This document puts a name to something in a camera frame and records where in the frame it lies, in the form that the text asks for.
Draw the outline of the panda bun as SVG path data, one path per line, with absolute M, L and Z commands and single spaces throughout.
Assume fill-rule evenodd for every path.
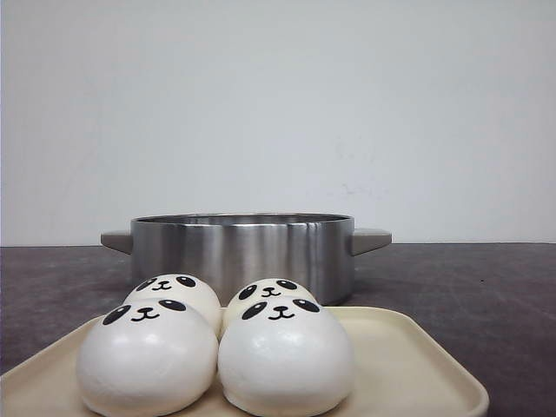
M 316 416 L 354 388 L 354 347 L 324 307 L 297 296 L 258 301 L 221 338 L 225 398 L 257 416 Z
M 273 300 L 279 296 L 295 296 L 317 303 L 312 294 L 301 284 L 281 278 L 267 278 L 249 283 L 240 289 L 228 303 L 222 316 L 221 336 L 232 320 L 244 310 L 260 301 Z
M 193 275 L 158 275 L 139 284 L 124 299 L 136 301 L 163 298 L 183 302 L 198 311 L 213 328 L 216 335 L 222 327 L 222 311 L 215 291 Z
M 217 352 L 214 329 L 187 303 L 127 301 L 84 338 L 77 384 L 84 404 L 103 416 L 164 416 L 209 389 Z

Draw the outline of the stainless steel steamer pot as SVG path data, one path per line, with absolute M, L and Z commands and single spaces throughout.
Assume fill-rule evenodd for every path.
M 101 235 L 103 246 L 130 255 L 133 284 L 191 274 L 222 304 L 265 278 L 296 281 L 324 305 L 341 303 L 354 291 L 354 258 L 391 241 L 386 230 L 356 228 L 349 215 L 316 213 L 149 216 Z

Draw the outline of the cream rectangular tray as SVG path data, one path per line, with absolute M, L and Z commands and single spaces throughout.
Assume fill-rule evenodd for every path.
M 356 382 L 332 416 L 485 416 L 486 389 L 415 321 L 383 308 L 331 308 L 352 338 Z M 90 416 L 76 353 L 90 320 L 3 375 L 3 416 Z

